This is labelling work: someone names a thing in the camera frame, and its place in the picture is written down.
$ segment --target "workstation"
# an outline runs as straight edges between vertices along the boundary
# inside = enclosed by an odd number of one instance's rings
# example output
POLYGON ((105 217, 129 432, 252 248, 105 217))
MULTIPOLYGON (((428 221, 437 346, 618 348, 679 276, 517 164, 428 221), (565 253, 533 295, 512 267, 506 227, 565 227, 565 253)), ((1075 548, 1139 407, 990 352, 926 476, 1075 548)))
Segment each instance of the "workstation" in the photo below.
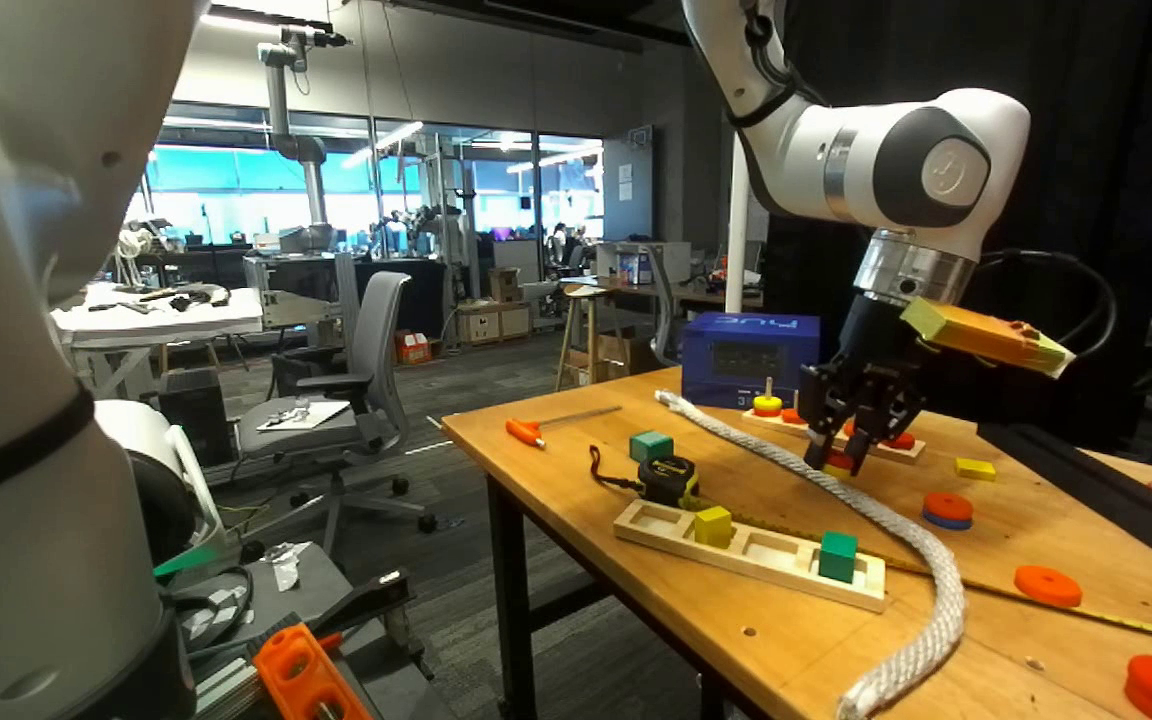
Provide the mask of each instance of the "workstation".
POLYGON ((1152 0, 21 11, 0 716, 1152 716, 1152 0))

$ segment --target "floor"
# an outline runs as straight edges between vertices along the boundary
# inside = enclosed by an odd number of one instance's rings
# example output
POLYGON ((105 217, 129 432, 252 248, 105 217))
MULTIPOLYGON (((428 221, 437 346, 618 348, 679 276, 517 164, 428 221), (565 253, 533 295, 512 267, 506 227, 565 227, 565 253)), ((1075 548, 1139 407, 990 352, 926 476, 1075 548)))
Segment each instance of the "floor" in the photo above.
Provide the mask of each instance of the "floor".
MULTIPOLYGON (((533 340, 439 352, 418 368, 400 372, 406 405, 406 455, 374 471, 404 471, 410 497, 437 509, 437 534, 417 534, 404 521, 344 527, 339 568, 366 579, 386 568, 410 578, 410 628, 423 641, 428 683, 410 688, 406 716, 489 720, 501 691, 494 660, 494 594, 489 556, 482 476, 442 435, 439 416, 504 405, 556 390, 559 332, 533 340)), ((267 362, 255 348, 249 362, 220 368, 229 413, 263 399, 267 362)), ((1139 423, 1133 455, 1152 461, 1152 416, 1139 423)), ((220 509, 230 523, 279 512, 294 487, 220 487, 220 509)), ((534 527, 528 534, 533 594, 578 578, 578 568, 534 527)), ((545 716, 697 716, 693 670, 655 641, 624 606, 599 601, 578 616, 534 636, 534 677, 545 716)))

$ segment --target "wooden workbench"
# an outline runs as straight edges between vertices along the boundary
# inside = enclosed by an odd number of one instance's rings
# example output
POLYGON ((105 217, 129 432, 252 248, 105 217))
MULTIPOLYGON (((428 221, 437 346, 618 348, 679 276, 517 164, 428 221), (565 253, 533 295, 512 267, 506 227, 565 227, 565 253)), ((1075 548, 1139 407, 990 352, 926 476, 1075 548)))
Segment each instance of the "wooden workbench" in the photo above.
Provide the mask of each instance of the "wooden workbench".
MULTIPOLYGON (((887 572, 887 609, 872 616, 614 541, 613 521, 629 497, 586 479, 586 446, 602 450, 602 471, 633 476, 629 435, 655 428, 675 441, 679 455, 701 466, 701 493, 736 518, 797 536, 850 534, 861 552, 916 564, 905 544, 844 506, 653 399, 655 390, 675 386, 675 372, 629 378, 449 416, 442 423, 482 466, 494 518, 501 499, 517 506, 759 713, 833 716, 850 681, 925 628, 930 583, 916 572, 887 572), (545 428, 545 452, 504 432, 504 422, 547 422, 608 405, 614 413, 545 428)), ((717 416, 782 450, 805 450, 805 435, 787 428, 738 422, 738 413, 717 416)), ((926 441, 918 461, 872 452, 850 483, 905 518, 918 518, 926 487, 966 497, 977 527, 937 534, 954 552, 964 579, 1013 594, 1020 564, 1049 564, 1078 579, 1088 611, 1152 623, 1152 548, 983 446, 964 422, 925 413, 911 432, 926 441), (990 461, 996 479, 954 476, 954 455, 990 461)), ((519 583, 517 578, 494 578, 494 594, 517 594, 519 583)), ((534 697, 519 683, 533 683, 533 666, 512 677, 528 646, 517 636, 506 611, 517 609, 501 611, 504 703, 512 703, 512 716, 528 716, 525 703, 534 697)), ((1152 654, 1152 636, 1142 631, 966 594, 964 646, 891 716, 1139 716, 1122 701, 1122 670, 1139 654, 1152 654)))

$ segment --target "ceiling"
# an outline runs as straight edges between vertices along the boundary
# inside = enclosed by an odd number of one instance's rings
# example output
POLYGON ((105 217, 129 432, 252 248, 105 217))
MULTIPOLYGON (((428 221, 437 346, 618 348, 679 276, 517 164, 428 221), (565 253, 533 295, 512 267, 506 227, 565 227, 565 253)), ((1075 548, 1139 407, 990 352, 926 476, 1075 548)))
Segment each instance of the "ceiling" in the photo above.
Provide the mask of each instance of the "ceiling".
POLYGON ((689 44, 679 0, 386 0, 578 44, 639 52, 644 44, 689 44))

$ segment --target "desk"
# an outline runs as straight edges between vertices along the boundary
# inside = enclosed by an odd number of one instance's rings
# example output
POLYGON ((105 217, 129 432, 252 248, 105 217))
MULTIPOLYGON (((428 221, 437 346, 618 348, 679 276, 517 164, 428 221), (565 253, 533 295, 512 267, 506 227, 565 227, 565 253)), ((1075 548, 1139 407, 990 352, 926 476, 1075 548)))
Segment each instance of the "desk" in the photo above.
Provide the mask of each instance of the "desk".
POLYGON ((105 300, 108 295, 86 295, 84 310, 50 314, 55 337, 72 358, 72 368, 86 378, 94 395, 115 395, 115 390, 137 368, 149 368, 153 348, 263 330, 255 288, 234 288, 225 310, 189 306, 185 314, 176 314, 169 300, 153 300, 142 314, 122 306, 90 314, 90 306, 105 300))
MULTIPOLYGON (((489 471, 506 716, 534 716, 525 518, 556 536, 655 631, 675 641, 710 681, 705 688, 725 688, 769 716, 833 716, 834 697, 850 681, 925 628, 930 583, 911 572, 887 572, 887 609, 872 616, 614 541, 613 521, 629 497, 586 479, 586 446, 608 452, 608 471, 629 471, 629 435, 659 428, 675 441, 679 455, 701 466, 705 497, 736 518, 797 536, 840 527, 861 541, 861 552, 916 564, 905 544, 844 506, 664 413, 653 399, 655 390, 679 390, 675 368, 442 422, 453 441, 489 471), (602 405, 618 405, 618 413, 547 428, 545 452, 504 435, 504 422, 512 416, 545 422, 602 405)), ((717 407, 710 416, 782 450, 805 450, 801 435, 747 423, 738 413, 717 407)), ((926 441, 916 466, 867 455, 850 483, 905 518, 918 518, 926 487, 966 497, 977 527, 937 534, 954 552, 964 579, 1013 594, 1015 564, 1049 564, 1084 583, 1088 611, 1152 623, 1152 548, 983 446, 964 422, 925 413, 911 432, 926 441), (954 455, 990 461, 996 479, 953 476, 954 455)), ((1139 716, 1122 701, 1122 670, 1142 654, 1152 654, 1152 636, 1142 631, 966 594, 958 649, 930 681, 891 703, 887 716, 1139 716)))

